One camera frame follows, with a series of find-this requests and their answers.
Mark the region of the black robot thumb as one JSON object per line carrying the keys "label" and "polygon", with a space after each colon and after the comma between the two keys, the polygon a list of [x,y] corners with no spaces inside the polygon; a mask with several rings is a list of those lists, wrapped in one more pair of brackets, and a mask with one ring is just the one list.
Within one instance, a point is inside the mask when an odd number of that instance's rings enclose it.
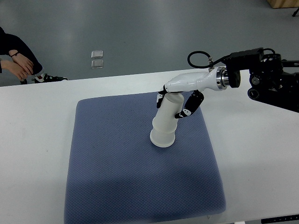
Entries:
{"label": "black robot thumb", "polygon": [[175,115],[175,118],[184,118],[193,115],[204,100],[204,95],[199,90],[194,90],[185,103],[181,112]]}

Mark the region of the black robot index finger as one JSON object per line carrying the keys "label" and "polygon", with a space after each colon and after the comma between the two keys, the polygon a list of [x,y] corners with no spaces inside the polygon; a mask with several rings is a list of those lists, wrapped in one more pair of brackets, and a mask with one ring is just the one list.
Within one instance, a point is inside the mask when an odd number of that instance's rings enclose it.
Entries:
{"label": "black robot index finger", "polygon": [[167,89],[164,85],[157,94],[157,104],[156,104],[157,108],[161,107],[162,101],[163,101],[166,94],[167,94]]}

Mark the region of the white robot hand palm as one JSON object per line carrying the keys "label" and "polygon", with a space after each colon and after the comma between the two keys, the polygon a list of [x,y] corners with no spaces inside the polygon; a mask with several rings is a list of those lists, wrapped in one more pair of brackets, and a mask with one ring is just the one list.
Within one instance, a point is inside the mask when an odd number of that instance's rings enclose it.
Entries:
{"label": "white robot hand palm", "polygon": [[164,84],[166,92],[187,92],[205,89],[214,91],[225,90],[229,84],[226,67],[215,67],[208,71],[196,71],[180,74]]}

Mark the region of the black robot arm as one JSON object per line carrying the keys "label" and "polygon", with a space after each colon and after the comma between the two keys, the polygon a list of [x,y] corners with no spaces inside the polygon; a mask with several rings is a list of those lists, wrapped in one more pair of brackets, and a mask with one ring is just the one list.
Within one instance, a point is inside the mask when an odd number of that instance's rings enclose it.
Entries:
{"label": "black robot arm", "polygon": [[204,100],[203,90],[225,90],[228,86],[238,88],[241,83],[241,71],[249,71],[251,88],[247,95],[250,99],[293,112],[299,111],[299,74],[287,73],[285,67],[299,66],[298,61],[283,60],[280,54],[264,48],[231,53],[213,61],[207,56],[207,72],[180,74],[163,85],[157,95],[157,108],[160,108],[167,93],[191,92],[184,108],[175,114],[180,119],[191,116]]}

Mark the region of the person's left hand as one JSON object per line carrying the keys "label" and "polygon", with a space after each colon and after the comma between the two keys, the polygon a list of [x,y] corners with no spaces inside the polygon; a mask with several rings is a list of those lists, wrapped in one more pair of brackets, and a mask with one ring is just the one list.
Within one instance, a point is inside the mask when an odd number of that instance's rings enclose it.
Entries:
{"label": "person's left hand", "polygon": [[21,53],[12,56],[12,60],[17,63],[23,70],[29,74],[33,75],[33,63]]}

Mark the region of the person's right hand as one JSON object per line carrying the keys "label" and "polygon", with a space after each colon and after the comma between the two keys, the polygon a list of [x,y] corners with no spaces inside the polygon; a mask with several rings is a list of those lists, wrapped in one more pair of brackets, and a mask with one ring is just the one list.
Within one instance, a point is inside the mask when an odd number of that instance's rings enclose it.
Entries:
{"label": "person's right hand", "polygon": [[0,62],[1,68],[8,70],[13,75],[15,75],[20,81],[23,81],[24,79],[27,79],[28,74],[26,71],[19,66],[18,64],[8,61],[8,60],[2,60]]}

